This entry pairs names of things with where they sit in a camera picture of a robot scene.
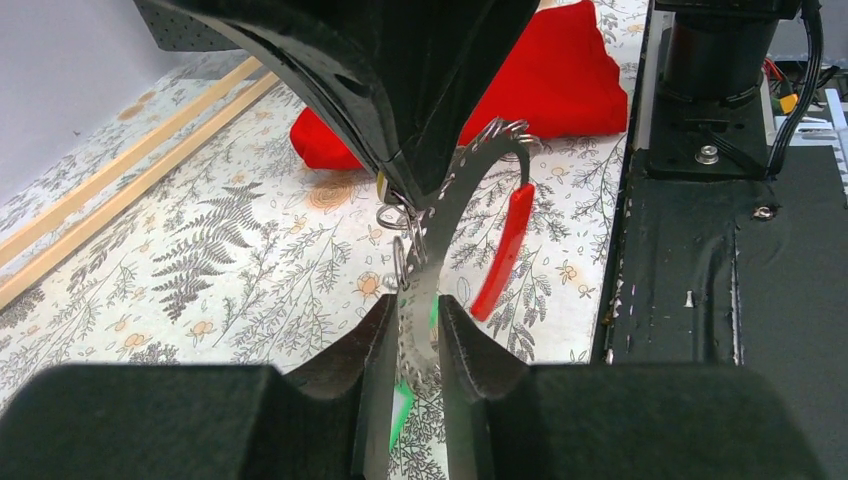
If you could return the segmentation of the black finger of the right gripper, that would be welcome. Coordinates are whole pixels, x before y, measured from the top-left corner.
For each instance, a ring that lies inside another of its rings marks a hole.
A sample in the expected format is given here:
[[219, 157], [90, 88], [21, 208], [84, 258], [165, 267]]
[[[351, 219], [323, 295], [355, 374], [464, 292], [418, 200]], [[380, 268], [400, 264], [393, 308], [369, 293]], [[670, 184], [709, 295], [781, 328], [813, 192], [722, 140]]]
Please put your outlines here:
[[389, 185], [411, 196], [404, 143], [411, 89], [390, 46], [385, 1], [150, 1], [165, 26], [188, 18], [249, 52], [283, 80]]
[[412, 207], [432, 200], [460, 133], [538, 8], [535, 1], [370, 1], [357, 126]]

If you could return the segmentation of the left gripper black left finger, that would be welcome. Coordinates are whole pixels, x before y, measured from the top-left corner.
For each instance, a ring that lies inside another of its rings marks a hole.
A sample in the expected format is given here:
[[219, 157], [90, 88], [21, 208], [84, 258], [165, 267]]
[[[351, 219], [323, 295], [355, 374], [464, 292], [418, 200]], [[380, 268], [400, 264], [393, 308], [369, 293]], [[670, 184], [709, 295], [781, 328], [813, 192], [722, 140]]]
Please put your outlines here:
[[5, 479], [384, 479], [396, 299], [289, 373], [66, 364], [1, 418]]

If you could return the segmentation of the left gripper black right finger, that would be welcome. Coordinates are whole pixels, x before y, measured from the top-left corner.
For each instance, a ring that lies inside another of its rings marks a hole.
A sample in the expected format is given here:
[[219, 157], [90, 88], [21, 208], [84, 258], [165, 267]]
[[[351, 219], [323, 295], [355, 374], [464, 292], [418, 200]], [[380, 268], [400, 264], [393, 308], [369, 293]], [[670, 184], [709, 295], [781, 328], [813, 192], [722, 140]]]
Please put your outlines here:
[[821, 479], [772, 386], [733, 366], [529, 365], [439, 300], [453, 479]]

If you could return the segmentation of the green key tag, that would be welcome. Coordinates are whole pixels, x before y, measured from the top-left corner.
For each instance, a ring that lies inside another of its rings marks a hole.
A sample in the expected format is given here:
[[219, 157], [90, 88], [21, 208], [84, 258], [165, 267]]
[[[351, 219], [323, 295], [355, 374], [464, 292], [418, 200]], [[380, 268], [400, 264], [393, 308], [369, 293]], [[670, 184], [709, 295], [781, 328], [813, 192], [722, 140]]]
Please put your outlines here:
[[[433, 349], [437, 348], [438, 303], [438, 297], [435, 297], [429, 320], [430, 341]], [[394, 386], [389, 452], [392, 452], [397, 445], [414, 401], [415, 394], [409, 385], [404, 380], [397, 382]]]

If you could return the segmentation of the large keyring with red handle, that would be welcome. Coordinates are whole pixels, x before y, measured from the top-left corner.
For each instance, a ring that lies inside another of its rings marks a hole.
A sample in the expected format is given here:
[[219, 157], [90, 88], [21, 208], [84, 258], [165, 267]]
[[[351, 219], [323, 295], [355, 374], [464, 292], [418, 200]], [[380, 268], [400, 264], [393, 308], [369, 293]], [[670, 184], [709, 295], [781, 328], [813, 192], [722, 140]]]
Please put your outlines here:
[[[420, 208], [386, 179], [376, 222], [394, 234], [386, 257], [393, 264], [388, 287], [396, 296], [398, 318], [393, 387], [404, 380], [416, 390], [438, 371], [429, 320], [444, 269], [470, 264], [487, 271], [470, 305], [471, 316], [480, 321], [491, 315], [509, 284], [534, 207], [530, 169], [539, 139], [528, 128], [525, 120], [493, 119], [468, 145], [455, 150], [434, 197]], [[500, 219], [488, 222], [482, 217], [489, 208], [481, 187], [499, 173], [514, 179], [510, 192], [500, 196], [507, 204]], [[474, 236], [487, 225], [499, 239], [486, 236], [476, 244]]]

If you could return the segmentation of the red cloth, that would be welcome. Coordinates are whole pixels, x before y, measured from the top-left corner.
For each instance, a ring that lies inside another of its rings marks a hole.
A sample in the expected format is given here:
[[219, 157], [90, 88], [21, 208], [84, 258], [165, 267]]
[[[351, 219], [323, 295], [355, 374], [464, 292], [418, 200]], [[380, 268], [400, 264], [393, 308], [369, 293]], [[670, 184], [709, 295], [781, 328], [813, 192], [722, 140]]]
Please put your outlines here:
[[627, 128], [628, 95], [590, 1], [539, 10], [467, 120], [465, 146], [494, 118], [526, 120], [543, 139]]

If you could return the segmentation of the dark dotted hanging garment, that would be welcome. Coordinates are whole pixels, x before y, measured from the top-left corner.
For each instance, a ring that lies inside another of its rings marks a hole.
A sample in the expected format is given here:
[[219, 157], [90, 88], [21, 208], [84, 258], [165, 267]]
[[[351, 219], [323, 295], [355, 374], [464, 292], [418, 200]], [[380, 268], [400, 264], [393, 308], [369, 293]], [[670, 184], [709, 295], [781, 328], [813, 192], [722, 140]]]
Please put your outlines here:
[[154, 14], [145, 18], [157, 46], [172, 52], [217, 52], [239, 50], [219, 32], [190, 17]]

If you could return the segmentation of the floral patterned table mat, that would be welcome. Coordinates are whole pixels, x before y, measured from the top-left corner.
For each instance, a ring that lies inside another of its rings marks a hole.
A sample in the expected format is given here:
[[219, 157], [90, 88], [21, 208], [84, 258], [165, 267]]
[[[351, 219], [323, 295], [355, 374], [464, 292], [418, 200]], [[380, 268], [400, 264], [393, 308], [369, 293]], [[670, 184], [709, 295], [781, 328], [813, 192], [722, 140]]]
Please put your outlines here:
[[[590, 2], [629, 110], [649, 5]], [[261, 63], [210, 106], [212, 115], [268, 72], [275, 74]], [[353, 330], [381, 297], [396, 299], [386, 258], [394, 234], [376, 222], [379, 172], [278, 79], [1, 306], [1, 418], [36, 375], [66, 364], [271, 365], [289, 373]], [[211, 116], [192, 120], [193, 130]], [[486, 320], [472, 317], [524, 363], [591, 358], [626, 130], [538, 137], [534, 207], [510, 282]], [[483, 219], [500, 219], [513, 179], [499, 173], [482, 185]], [[486, 272], [444, 269], [438, 300], [450, 295], [470, 313]], [[384, 479], [453, 479], [439, 318], [438, 371], [412, 390]]]

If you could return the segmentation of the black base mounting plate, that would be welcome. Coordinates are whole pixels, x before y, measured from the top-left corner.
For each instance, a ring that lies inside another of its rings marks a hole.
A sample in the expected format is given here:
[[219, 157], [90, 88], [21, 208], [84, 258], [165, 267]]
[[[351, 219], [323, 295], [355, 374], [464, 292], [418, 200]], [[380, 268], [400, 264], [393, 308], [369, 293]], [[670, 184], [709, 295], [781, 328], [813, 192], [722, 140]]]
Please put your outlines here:
[[741, 365], [847, 475], [847, 200], [833, 150], [793, 147], [770, 182], [648, 175], [630, 153], [610, 265], [616, 364]]

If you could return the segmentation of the wooden clothes rack frame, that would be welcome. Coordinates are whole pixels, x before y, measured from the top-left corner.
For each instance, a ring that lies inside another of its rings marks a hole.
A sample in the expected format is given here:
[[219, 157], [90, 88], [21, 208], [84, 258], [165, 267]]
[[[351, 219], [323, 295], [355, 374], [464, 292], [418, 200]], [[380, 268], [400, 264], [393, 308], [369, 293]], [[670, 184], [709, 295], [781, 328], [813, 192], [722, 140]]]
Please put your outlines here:
[[[165, 140], [176, 134], [212, 104], [230, 93], [260, 67], [260, 61], [253, 57], [245, 60], [182, 110], [168, 118], [139, 142], [119, 154], [89, 179], [4, 240], [1, 244], [1, 264], [8, 264], [41, 237], [60, 227], [69, 215], [82, 208], [103, 188], [129, 171], [141, 159], [153, 152]], [[229, 103], [156, 160], [147, 170], [137, 175], [121, 191], [110, 197], [72, 228], [66, 230], [55, 243], [33, 257], [26, 266], [1, 284], [1, 306], [6, 307], [32, 284], [41, 279], [91, 236], [101, 230], [117, 214], [134, 203], [150, 187], [264, 96], [278, 82], [278, 77], [268, 72], [259, 80], [241, 89]]]

